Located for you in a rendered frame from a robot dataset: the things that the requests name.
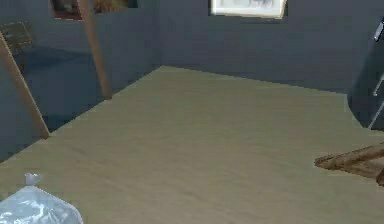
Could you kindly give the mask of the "tied pale plastic bag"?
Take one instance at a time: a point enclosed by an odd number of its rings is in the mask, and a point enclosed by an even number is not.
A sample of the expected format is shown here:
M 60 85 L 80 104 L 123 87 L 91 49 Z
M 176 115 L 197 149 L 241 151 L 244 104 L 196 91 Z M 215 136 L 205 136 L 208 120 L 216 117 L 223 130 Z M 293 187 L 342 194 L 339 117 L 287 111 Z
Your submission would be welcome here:
M 22 188 L 0 200 L 0 224 L 84 224 L 75 206 L 37 187 L 39 174 L 24 177 Z

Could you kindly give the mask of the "brown wooden door frame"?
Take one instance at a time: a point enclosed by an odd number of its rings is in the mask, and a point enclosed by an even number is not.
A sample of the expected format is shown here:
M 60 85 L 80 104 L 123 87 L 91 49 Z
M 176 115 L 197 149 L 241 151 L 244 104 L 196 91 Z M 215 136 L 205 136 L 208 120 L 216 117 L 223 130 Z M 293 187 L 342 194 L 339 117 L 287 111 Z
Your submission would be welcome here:
M 105 69 L 103 56 L 100 50 L 99 40 L 96 34 L 93 13 L 91 11 L 89 0 L 76 0 L 80 18 L 84 24 L 84 30 L 87 35 L 90 52 L 96 67 L 98 82 L 102 89 L 102 95 L 105 100 L 112 98 L 112 88 Z M 32 118 L 34 126 L 37 128 L 39 137 L 47 139 L 50 132 L 42 118 L 42 114 L 37 106 L 30 89 L 21 74 L 19 66 L 16 64 L 14 57 L 10 50 L 10 45 L 7 43 L 4 32 L 0 29 L 0 61 L 7 69 L 9 77 L 16 87 L 16 90 L 25 104 L 29 115 Z

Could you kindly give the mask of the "white framed wall picture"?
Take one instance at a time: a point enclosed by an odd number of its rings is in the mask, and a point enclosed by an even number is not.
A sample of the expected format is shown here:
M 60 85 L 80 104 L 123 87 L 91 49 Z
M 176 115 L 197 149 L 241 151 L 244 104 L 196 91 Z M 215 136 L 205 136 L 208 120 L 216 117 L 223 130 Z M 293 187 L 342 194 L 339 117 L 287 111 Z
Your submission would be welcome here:
M 288 0 L 210 0 L 209 13 L 221 16 L 242 16 L 282 19 Z

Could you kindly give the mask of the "brown framed picture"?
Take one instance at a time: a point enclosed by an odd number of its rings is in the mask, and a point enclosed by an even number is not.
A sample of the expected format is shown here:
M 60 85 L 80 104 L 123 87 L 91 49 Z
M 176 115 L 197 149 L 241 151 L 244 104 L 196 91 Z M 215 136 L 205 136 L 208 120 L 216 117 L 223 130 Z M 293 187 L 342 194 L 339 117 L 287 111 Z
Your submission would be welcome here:
M 137 8 L 138 0 L 94 0 L 93 9 L 96 14 Z

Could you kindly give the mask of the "dark red framed picture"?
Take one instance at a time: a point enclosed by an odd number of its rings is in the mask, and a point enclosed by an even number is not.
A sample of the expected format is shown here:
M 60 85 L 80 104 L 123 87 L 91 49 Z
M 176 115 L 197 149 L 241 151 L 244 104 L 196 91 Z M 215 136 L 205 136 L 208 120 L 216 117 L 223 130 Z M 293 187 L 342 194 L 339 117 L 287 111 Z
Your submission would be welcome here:
M 53 15 L 57 19 L 81 20 L 77 0 L 50 0 Z

